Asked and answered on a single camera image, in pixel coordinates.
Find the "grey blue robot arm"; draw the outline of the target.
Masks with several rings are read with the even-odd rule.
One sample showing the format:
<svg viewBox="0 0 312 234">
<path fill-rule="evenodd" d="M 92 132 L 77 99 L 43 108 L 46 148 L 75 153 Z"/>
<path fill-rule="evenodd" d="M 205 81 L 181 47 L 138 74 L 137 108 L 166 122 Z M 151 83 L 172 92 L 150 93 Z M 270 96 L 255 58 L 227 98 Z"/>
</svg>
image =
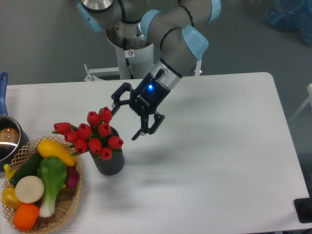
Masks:
<svg viewBox="0 0 312 234">
<path fill-rule="evenodd" d="M 112 94 L 113 113 L 128 105 L 140 117 L 136 135 L 153 134 L 165 118 L 157 107 L 208 48 L 199 28 L 219 16 L 221 2 L 180 0 L 162 13 L 148 0 L 81 0 L 77 10 L 90 29 L 106 30 L 124 52 L 149 45 L 162 52 L 152 68 L 142 68 L 145 77 L 137 88 L 124 83 Z"/>
</svg>

